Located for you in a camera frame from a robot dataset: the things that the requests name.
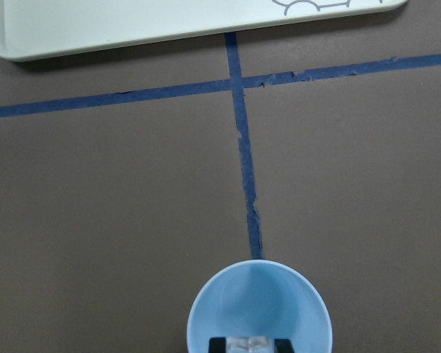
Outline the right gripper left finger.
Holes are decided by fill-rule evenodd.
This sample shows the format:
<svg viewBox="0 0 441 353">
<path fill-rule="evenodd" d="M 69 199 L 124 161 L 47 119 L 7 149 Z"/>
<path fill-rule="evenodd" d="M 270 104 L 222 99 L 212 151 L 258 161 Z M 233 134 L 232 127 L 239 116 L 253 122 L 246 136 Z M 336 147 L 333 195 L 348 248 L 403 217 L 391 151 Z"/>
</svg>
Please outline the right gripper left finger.
<svg viewBox="0 0 441 353">
<path fill-rule="evenodd" d="M 210 338 L 208 352 L 209 353 L 227 353 L 227 339 L 225 339 L 225 338 Z"/>
</svg>

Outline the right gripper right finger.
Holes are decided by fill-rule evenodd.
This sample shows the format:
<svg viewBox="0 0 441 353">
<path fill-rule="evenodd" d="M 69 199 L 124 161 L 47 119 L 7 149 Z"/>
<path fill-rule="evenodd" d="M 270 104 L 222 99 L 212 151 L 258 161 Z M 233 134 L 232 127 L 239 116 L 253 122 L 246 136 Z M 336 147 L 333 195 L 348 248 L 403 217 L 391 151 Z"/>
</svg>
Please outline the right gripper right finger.
<svg viewBox="0 0 441 353">
<path fill-rule="evenodd" d="M 275 353 L 292 353 L 292 344 L 289 339 L 277 338 L 274 340 Z"/>
</svg>

